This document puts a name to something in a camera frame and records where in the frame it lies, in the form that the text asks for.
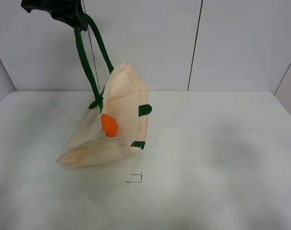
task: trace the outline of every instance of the white table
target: white table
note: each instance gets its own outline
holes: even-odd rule
[[[140,155],[64,169],[91,98],[0,103],[0,230],[291,230],[291,116],[272,94],[149,92]]]

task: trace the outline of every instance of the canvas tote bag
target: canvas tote bag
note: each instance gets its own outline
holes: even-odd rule
[[[78,54],[95,101],[89,106],[57,160],[57,163],[65,164],[66,168],[106,164],[135,156],[144,148],[148,114],[152,110],[148,104],[147,85],[138,78],[130,63],[124,62],[113,68],[98,28],[90,16],[85,16],[108,66],[110,77],[103,92],[99,93],[83,48],[81,29],[75,27]],[[102,114],[112,116],[117,122],[118,132],[113,138],[107,137],[102,131]]]

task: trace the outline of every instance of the green bag handle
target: green bag handle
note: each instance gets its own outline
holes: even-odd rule
[[[107,54],[107,51],[106,51],[106,48],[104,46],[102,37],[101,37],[101,35],[99,33],[99,30],[98,30],[97,26],[95,25],[94,21],[92,20],[92,18],[89,15],[85,14],[85,17],[86,17],[86,20],[87,20],[88,24],[90,25],[90,27],[92,28],[92,30],[94,32],[94,35],[95,35],[95,38],[97,40],[98,46],[99,46],[99,48],[100,48],[100,50],[102,52],[102,55],[104,57],[104,60],[105,60],[105,62],[107,64],[107,66],[108,66],[109,73],[111,73],[114,68],[113,68],[113,66],[112,66],[112,64],[110,62],[109,56]],[[91,103],[89,108],[90,109],[94,108],[98,104],[98,106],[100,107],[100,112],[102,112],[103,106],[104,106],[103,105],[103,97],[102,97],[102,94],[100,94],[99,91],[98,91],[98,88],[97,88],[97,85],[96,85],[96,82],[95,82],[95,79],[94,79],[93,72],[91,70],[91,67],[90,67],[86,52],[84,51],[84,46],[83,46],[83,42],[82,42],[82,38],[81,38],[81,28],[79,26],[76,26],[74,28],[74,33],[75,33],[75,38],[76,38],[76,47],[77,47],[79,59],[81,61],[81,65],[82,65],[83,71],[85,72],[85,74],[87,76],[87,79],[90,82],[92,91],[94,93],[95,101]]]

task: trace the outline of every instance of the cream tote bag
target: cream tote bag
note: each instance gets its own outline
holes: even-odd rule
[[[148,114],[152,110],[148,104],[147,85],[138,78],[129,62],[113,68],[98,28],[90,16],[85,17],[94,32],[110,77],[103,92],[99,93],[83,48],[81,30],[76,27],[78,54],[95,100],[57,160],[66,168],[106,164],[135,156],[144,148]],[[112,116],[117,122],[118,132],[112,138],[102,131],[102,114]]]

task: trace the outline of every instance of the orange ball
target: orange ball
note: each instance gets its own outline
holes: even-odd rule
[[[102,120],[102,130],[105,131],[107,137],[114,137],[117,133],[117,123],[115,119],[107,114],[101,116]]]

